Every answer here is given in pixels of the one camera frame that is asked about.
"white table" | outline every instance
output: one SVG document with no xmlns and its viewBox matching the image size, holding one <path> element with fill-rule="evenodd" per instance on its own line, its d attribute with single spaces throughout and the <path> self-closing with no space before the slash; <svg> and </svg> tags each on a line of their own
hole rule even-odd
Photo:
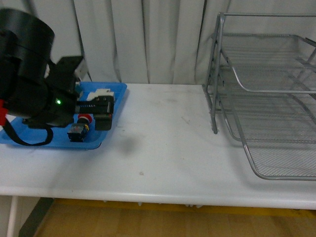
<svg viewBox="0 0 316 237">
<path fill-rule="evenodd" d="M 200 85 L 129 84 L 119 119 L 91 151 L 0 145 L 0 195 L 316 209 L 316 182 L 267 181 Z"/>
</svg>

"wooden floor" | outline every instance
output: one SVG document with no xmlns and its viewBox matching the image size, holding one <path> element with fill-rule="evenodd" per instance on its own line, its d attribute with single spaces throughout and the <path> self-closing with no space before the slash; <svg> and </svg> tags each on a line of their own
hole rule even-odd
<svg viewBox="0 0 316 237">
<path fill-rule="evenodd" d="M 315 237 L 316 212 L 57 199 L 36 237 Z"/>
</svg>

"metal frame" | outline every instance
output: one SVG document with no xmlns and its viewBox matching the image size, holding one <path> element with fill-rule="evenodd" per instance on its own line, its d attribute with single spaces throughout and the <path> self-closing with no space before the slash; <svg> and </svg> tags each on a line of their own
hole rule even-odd
<svg viewBox="0 0 316 237">
<path fill-rule="evenodd" d="M 215 26 L 215 32 L 212 35 L 213 42 L 211 47 L 211 54 L 210 54 L 210 60 L 207 70 L 207 78 L 205 80 L 205 84 L 203 85 L 203 90 L 207 98 L 207 102 L 210 109 L 210 115 L 211 115 L 211 124 L 212 124 L 212 130 L 215 134 L 218 133 L 217 124 L 216 124 L 216 104 L 218 101 L 220 101 L 220 94 L 218 92 L 218 84 L 219 84 L 219 78 L 220 78 L 220 66 L 221 66 L 221 56 L 224 57 L 230 68 L 233 70 L 236 80 L 238 84 L 243 88 L 245 91 L 249 92 L 261 92 L 261 93 L 302 93 L 302 94 L 315 94 L 316 90 L 309 90 L 305 85 L 302 85 L 303 90 L 249 90 L 243 86 L 241 81 L 238 78 L 238 75 L 236 73 L 236 69 L 232 62 L 230 61 L 229 57 L 225 54 L 225 52 L 222 49 L 222 41 L 223 41 L 223 35 L 224 35 L 224 23 L 227 16 L 261 16 L 261 17 L 316 17 L 316 14 L 247 14 L 247 13 L 222 13 L 220 12 L 216 19 L 216 26 Z M 316 42 L 306 38 L 299 37 L 300 40 L 310 44 L 311 46 L 316 47 Z M 310 63 L 316 55 L 316 48 L 312 52 L 312 54 L 309 56 L 309 59 L 306 61 L 307 63 Z M 230 123 L 228 121 L 227 115 L 225 113 L 223 105 L 220 105 L 223 116 L 225 119 L 225 122 L 228 126 L 230 134 L 233 136 L 232 128 L 230 126 Z M 256 165 L 251 157 L 247 142 L 243 135 L 243 130 L 240 125 L 240 122 L 238 120 L 238 116 L 236 115 L 234 107 L 231 108 L 234 119 L 236 121 L 236 126 L 238 129 L 238 132 L 240 134 L 240 138 L 233 136 L 234 139 L 240 140 L 243 144 L 244 151 L 246 153 L 246 156 L 249 160 L 250 166 L 254 173 L 263 179 L 270 179 L 270 180 L 316 180 L 316 177 L 301 177 L 301 176 L 265 176 L 261 175 L 256 170 Z"/>
</svg>

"plastic tray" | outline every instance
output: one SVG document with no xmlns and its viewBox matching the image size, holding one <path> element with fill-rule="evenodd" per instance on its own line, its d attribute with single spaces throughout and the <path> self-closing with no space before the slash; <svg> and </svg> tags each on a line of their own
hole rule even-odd
<svg viewBox="0 0 316 237">
<path fill-rule="evenodd" d="M 124 93 L 126 91 L 127 85 L 124 83 L 108 83 L 108 82 L 81 82 L 83 88 L 83 96 L 80 100 L 85 100 L 90 92 L 95 92 L 99 88 L 110 89 L 114 92 L 115 105 L 113 120 L 116 119 L 116 113 L 122 102 Z M 75 121 L 78 119 L 78 115 L 74 115 Z M 21 118 L 15 118 L 11 122 L 16 133 L 19 137 L 28 143 L 38 143 L 45 140 L 47 133 L 45 130 L 41 129 L 29 129 L 26 125 L 22 123 Z M 71 149 L 96 149 L 100 146 L 102 141 L 106 138 L 108 131 L 95 131 L 95 122 L 93 121 L 89 127 L 90 131 L 86 136 L 84 142 L 70 142 L 67 132 L 71 124 L 65 128 L 53 128 L 54 137 L 53 140 L 43 146 L 43 147 L 54 147 L 54 148 L 71 148 Z M 5 133 L 5 131 L 0 131 L 0 143 L 21 146 L 13 142 Z"/>
</svg>

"silver desk organizer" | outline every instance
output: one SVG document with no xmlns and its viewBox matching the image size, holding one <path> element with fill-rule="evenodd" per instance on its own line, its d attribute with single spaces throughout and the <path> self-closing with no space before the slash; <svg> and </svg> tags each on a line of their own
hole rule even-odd
<svg viewBox="0 0 316 237">
<path fill-rule="evenodd" d="M 214 133 L 220 105 L 257 176 L 316 180 L 316 42 L 296 35 L 224 34 L 226 16 L 316 15 L 219 13 L 209 65 L 215 72 L 203 86 Z"/>
</svg>

